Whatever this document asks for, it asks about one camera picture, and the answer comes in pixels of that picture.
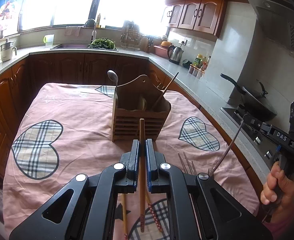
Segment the pink tablecloth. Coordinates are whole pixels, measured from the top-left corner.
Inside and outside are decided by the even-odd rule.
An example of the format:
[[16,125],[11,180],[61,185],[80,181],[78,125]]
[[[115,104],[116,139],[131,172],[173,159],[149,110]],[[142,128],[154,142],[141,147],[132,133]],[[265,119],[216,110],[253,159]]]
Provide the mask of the pink tablecloth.
[[[40,90],[21,122],[8,159],[3,183],[3,218],[8,234],[76,174],[98,174],[105,167],[118,162],[122,153],[130,151],[131,141],[111,141],[113,90],[113,87],[106,86],[55,83],[49,83]],[[207,172],[228,145],[206,117],[183,95],[168,91],[165,98],[172,108],[154,142],[154,149],[164,153],[167,162],[181,169],[178,153],[185,152],[188,159],[194,162],[197,172]],[[40,132],[44,127],[47,131],[45,136]],[[201,136],[193,136],[195,127]],[[35,132],[37,142],[40,141],[38,136],[43,138],[40,142],[45,145],[42,151],[49,149],[45,157],[43,152],[30,155],[28,138],[32,138]],[[253,214],[257,212],[258,198],[232,151],[215,172],[215,180],[247,210]],[[145,239],[167,238],[165,198],[165,194],[151,195],[151,202],[164,231],[160,233],[157,230],[152,216],[147,212],[146,221],[149,222]],[[138,192],[127,195],[127,210],[130,211],[127,215],[129,237],[137,239],[140,232],[137,230]],[[123,238],[122,223],[122,215],[117,215],[115,239]]]

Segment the fingernail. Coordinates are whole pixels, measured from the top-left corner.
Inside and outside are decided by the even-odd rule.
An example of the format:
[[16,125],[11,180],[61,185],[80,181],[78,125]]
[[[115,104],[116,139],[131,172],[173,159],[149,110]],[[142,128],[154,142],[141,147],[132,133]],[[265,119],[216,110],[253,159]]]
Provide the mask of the fingernail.
[[276,195],[272,195],[272,196],[271,196],[271,201],[272,201],[272,202],[276,201],[276,199],[277,199],[277,196],[276,196]]

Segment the faucet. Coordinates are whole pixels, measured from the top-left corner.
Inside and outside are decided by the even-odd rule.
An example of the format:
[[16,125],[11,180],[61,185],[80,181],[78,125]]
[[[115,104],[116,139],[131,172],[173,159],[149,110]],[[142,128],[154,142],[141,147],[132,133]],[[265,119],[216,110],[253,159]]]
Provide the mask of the faucet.
[[96,21],[95,21],[94,19],[88,19],[88,20],[85,22],[85,24],[83,25],[83,27],[86,28],[88,22],[90,22],[90,21],[93,21],[93,23],[94,23],[93,31],[92,31],[92,34],[91,34],[91,41],[90,41],[90,44],[91,44],[92,41],[94,41],[94,40],[96,39],[96,34],[97,34],[97,32],[96,32],[96,26],[97,26]]

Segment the kitchen sink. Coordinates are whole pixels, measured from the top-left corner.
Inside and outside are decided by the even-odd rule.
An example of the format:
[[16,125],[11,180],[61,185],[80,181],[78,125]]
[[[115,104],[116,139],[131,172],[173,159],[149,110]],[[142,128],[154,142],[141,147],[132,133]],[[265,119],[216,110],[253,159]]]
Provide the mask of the kitchen sink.
[[[89,44],[77,44],[77,43],[65,43],[57,45],[51,49],[91,49],[88,48]],[[110,51],[118,51],[117,49],[92,49],[92,50],[110,50]]]

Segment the human hand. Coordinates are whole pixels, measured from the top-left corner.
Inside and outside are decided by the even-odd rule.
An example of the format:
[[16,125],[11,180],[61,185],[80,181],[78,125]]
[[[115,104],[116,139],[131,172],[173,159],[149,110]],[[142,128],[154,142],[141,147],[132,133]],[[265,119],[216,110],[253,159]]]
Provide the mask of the human hand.
[[260,194],[260,200],[264,205],[277,200],[277,195],[273,191],[277,184],[284,195],[272,215],[271,222],[274,223],[286,219],[294,210],[294,182],[286,177],[284,171],[279,167],[279,162],[275,162],[271,168],[271,172],[267,175],[267,182]]

